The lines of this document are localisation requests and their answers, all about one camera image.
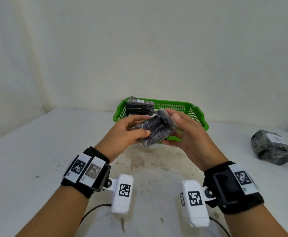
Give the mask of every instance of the green plastic basket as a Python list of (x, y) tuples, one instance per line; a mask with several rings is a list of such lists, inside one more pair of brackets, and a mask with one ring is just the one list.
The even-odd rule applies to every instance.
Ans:
[[(118, 120), (121, 120), (125, 116), (125, 109), (126, 109), (126, 101), (130, 97), (122, 100), (120, 104), (117, 107), (116, 113), (113, 115), (113, 120), (114, 122), (117, 122)], [(174, 109), (176, 111), (183, 112), (190, 116), (192, 119), (196, 120), (199, 122), (202, 127), (207, 131), (209, 129), (208, 123), (206, 123), (204, 119), (204, 114), (200, 110), (199, 107), (194, 106), (193, 104), (189, 102), (181, 102), (181, 101), (170, 101), (170, 100), (154, 100), (154, 99), (146, 99), (146, 98), (139, 98), (141, 100), (150, 100), (154, 102), (154, 109), (161, 109), (161, 108), (169, 108), (169, 109)], [(169, 136), (166, 138), (166, 140), (179, 140), (175, 136)]]

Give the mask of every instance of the crumpled gray package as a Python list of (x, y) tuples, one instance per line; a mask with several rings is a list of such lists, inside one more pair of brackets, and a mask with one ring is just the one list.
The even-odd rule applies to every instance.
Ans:
[(288, 144), (276, 133), (259, 130), (252, 136), (251, 145), (259, 159), (278, 166), (288, 162)]
[(151, 116), (154, 113), (154, 102), (149, 100), (140, 100), (131, 96), (126, 101), (125, 116), (129, 115), (148, 115)]
[(154, 117), (135, 126), (140, 128), (151, 131), (149, 137), (141, 139), (143, 146), (149, 147), (174, 133), (177, 125), (165, 109), (159, 109)]

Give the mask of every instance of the qr code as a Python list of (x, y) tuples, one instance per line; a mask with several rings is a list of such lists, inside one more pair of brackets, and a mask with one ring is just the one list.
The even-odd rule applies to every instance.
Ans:
[(119, 195), (128, 197), (130, 195), (131, 186), (129, 184), (121, 184)]
[(180, 201), (181, 201), (181, 206), (186, 206), (184, 203), (184, 198), (183, 198), (183, 193), (180, 193)]
[(85, 165), (85, 162), (76, 160), (76, 162), (73, 164), (73, 167), (71, 168), (71, 171), (75, 172), (76, 174), (80, 174)]
[(90, 178), (96, 179), (100, 171), (101, 167), (91, 163), (87, 171), (85, 172), (85, 175), (89, 176)]
[(241, 185), (252, 183), (245, 171), (235, 172), (235, 175)]
[(191, 206), (202, 205), (200, 191), (188, 191), (188, 196)]

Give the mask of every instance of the person's left hand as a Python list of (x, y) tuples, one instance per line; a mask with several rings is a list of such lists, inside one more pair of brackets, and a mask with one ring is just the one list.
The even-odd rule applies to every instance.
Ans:
[(95, 146), (95, 149), (105, 155), (110, 163), (113, 162), (127, 147), (140, 142), (140, 138), (148, 137), (151, 132), (144, 129), (128, 131), (145, 120), (146, 115), (131, 115), (119, 120), (106, 136)]

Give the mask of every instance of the forearm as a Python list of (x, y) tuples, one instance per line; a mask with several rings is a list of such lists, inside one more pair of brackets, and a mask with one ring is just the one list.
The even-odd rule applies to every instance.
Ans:
[(288, 237), (288, 233), (263, 204), (224, 217), (233, 237)]
[(70, 186), (60, 186), (16, 237), (73, 237), (88, 199)]

